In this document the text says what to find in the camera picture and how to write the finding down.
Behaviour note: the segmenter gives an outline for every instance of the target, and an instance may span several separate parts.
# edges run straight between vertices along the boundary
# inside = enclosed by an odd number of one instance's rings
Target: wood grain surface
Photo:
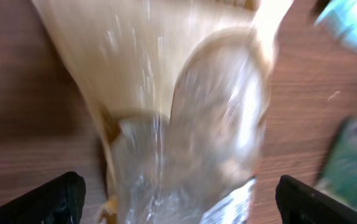
[[[295,1],[278,35],[251,223],[282,222],[280,176],[315,183],[339,124],[357,116],[357,54],[313,27],[313,4]],[[93,223],[106,199],[99,152],[82,97],[30,0],[0,0],[0,205],[73,170],[87,184],[81,223]]]

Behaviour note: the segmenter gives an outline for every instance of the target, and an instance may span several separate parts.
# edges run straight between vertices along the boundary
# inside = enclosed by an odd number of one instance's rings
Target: plastic wrapper
[[[119,223],[210,223],[250,195],[292,3],[251,2],[34,1],[101,135]]]

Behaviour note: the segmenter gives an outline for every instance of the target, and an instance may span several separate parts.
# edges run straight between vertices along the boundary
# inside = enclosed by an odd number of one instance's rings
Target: bag label
[[[243,224],[249,217],[255,182],[255,179],[251,179],[241,188],[232,191],[203,214],[200,224]]]

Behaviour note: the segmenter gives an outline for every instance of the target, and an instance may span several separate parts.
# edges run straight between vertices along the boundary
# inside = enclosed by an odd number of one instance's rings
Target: food bag
[[[102,211],[119,223],[245,220],[292,1],[34,3],[103,141]]]

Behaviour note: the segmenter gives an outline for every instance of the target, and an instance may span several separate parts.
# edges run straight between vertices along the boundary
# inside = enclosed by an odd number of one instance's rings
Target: green package
[[[357,119],[348,119],[316,188],[357,211]]]

